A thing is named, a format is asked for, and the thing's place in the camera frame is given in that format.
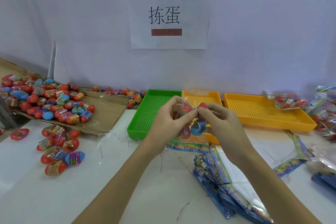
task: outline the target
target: chinese characters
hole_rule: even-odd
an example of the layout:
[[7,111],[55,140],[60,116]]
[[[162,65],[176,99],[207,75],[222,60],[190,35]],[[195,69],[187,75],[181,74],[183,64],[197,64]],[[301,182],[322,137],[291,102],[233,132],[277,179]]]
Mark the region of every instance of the chinese characters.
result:
[[[177,12],[177,10],[180,8],[179,6],[168,6],[166,7],[168,8],[167,12],[165,15],[161,15],[161,12],[160,11],[163,11],[163,9],[159,9],[159,7],[157,7],[157,9],[153,9],[153,7],[150,7],[150,16],[149,18],[151,19],[151,22],[150,24],[153,24],[153,23],[157,23],[157,24],[160,24],[161,22],[162,23],[179,23],[178,19],[179,19],[179,16],[178,14],[180,12]],[[167,22],[164,22],[163,20],[163,17],[167,15]]]

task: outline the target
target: red rectangle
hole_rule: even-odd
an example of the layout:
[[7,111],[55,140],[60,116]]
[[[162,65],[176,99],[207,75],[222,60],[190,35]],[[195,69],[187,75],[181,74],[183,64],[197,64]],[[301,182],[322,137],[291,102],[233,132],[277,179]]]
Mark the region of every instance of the red rectangle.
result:
[[152,29],[152,36],[179,36],[179,35],[182,35],[181,28]]

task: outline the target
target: paper sign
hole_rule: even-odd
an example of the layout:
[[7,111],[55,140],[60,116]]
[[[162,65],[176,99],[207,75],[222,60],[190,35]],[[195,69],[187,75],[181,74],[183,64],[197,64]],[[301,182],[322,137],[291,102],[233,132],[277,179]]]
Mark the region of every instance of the paper sign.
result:
[[134,49],[206,49],[211,0],[128,0]]

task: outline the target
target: white wall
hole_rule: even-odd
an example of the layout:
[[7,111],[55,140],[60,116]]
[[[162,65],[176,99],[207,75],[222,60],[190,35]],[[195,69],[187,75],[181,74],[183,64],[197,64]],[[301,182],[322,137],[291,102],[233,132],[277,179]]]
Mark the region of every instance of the white wall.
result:
[[126,0],[38,3],[61,70],[81,86],[260,94],[335,85],[335,0],[211,0],[207,50],[131,49]]
[[52,41],[36,0],[0,0],[0,56],[47,75]]

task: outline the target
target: orange tray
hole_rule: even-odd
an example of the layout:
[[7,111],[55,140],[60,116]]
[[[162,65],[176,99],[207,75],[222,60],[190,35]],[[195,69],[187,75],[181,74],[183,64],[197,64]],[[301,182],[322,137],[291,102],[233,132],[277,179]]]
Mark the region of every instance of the orange tray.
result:
[[301,109],[279,110],[263,96],[224,94],[226,108],[235,111],[242,124],[311,132],[317,124]]
[[[193,107],[198,107],[198,105],[202,102],[205,102],[207,104],[215,102],[219,105],[222,105],[221,97],[219,96],[219,93],[217,91],[183,90],[182,97],[187,98],[187,100],[189,101],[189,103],[191,103]],[[208,133],[204,133],[200,137],[191,135],[190,138],[186,140],[182,140],[182,141],[187,142],[187,143],[219,144],[219,141],[217,140],[217,138]]]

